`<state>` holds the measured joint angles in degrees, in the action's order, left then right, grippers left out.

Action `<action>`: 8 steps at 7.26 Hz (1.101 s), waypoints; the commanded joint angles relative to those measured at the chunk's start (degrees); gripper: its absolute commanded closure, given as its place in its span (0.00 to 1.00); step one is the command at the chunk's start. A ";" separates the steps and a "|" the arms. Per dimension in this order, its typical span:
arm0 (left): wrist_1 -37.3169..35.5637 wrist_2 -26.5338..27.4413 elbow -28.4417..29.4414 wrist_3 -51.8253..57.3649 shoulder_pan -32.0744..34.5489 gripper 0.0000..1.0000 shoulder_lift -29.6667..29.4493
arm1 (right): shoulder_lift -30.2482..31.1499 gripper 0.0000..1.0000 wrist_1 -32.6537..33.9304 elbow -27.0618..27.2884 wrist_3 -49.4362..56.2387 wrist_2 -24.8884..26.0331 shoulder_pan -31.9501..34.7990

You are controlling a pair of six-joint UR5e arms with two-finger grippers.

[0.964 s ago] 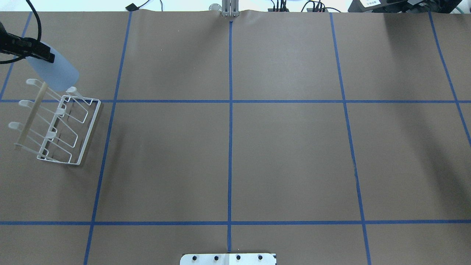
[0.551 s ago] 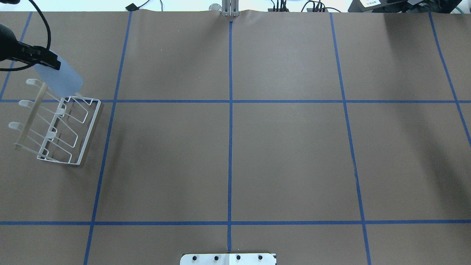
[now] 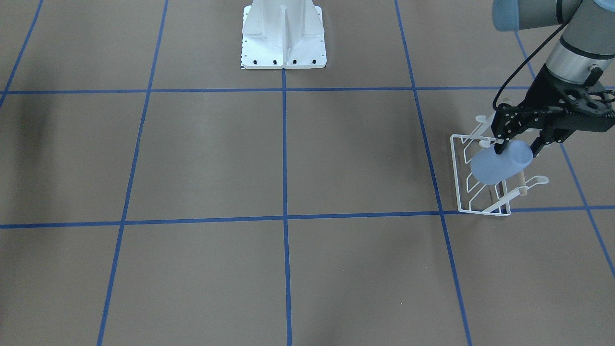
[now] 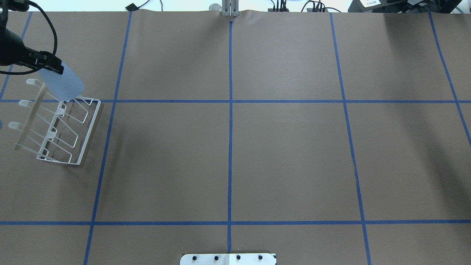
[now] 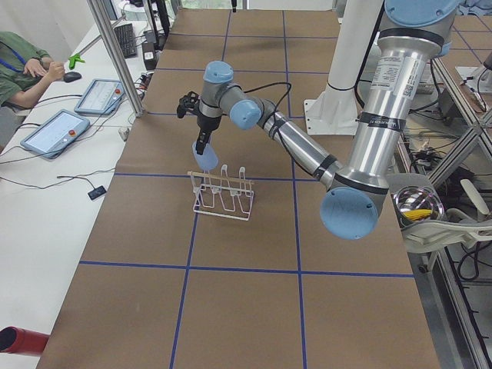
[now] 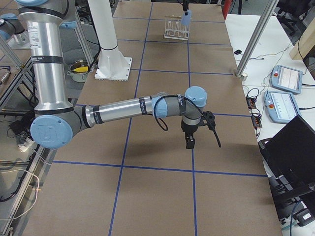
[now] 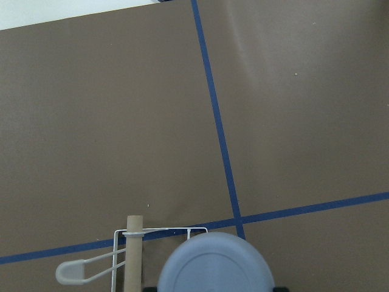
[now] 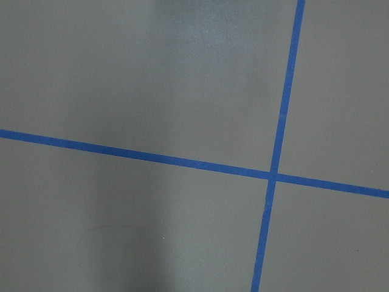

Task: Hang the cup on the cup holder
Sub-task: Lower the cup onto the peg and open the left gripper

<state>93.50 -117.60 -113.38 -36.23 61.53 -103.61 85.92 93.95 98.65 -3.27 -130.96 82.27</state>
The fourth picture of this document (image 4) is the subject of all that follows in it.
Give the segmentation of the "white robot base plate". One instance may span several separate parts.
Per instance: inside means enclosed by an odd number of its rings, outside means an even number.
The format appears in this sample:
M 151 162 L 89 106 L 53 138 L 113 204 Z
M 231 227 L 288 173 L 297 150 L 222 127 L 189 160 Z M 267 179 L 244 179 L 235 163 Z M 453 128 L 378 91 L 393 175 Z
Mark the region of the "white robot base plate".
M 277 265 L 277 258 L 271 253 L 185 254 L 180 265 Z

